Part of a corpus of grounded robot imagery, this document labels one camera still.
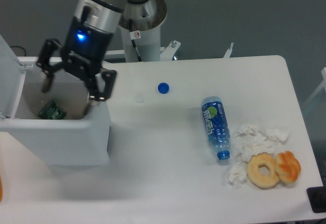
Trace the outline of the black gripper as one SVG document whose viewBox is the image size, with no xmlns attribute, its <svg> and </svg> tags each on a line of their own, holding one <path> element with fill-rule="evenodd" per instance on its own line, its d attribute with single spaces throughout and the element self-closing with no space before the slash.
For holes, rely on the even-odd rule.
<svg viewBox="0 0 326 224">
<path fill-rule="evenodd" d="M 81 79 L 88 90 L 88 100 L 84 116 L 92 106 L 110 99 L 117 71 L 101 69 L 102 59 L 113 37 L 106 33 L 83 24 L 73 17 L 64 46 L 58 39 L 46 39 L 36 61 L 37 67 L 45 74 L 41 88 L 42 93 L 50 91 L 55 73 L 64 69 L 66 72 Z M 55 51 L 60 51 L 62 61 L 50 64 L 50 58 Z"/>
</svg>

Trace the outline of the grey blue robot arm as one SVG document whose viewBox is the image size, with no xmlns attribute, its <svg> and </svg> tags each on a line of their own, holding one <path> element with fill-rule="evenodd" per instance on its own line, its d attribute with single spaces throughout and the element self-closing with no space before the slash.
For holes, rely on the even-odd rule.
<svg viewBox="0 0 326 224">
<path fill-rule="evenodd" d="M 55 73 L 64 70 L 82 80 L 88 90 L 85 115 L 91 106 L 107 101 L 117 73 L 103 68 L 102 60 L 126 5 L 147 1 L 78 0 L 65 43 L 47 39 L 40 51 L 36 65 L 46 76 L 41 91 L 47 93 Z"/>
</svg>

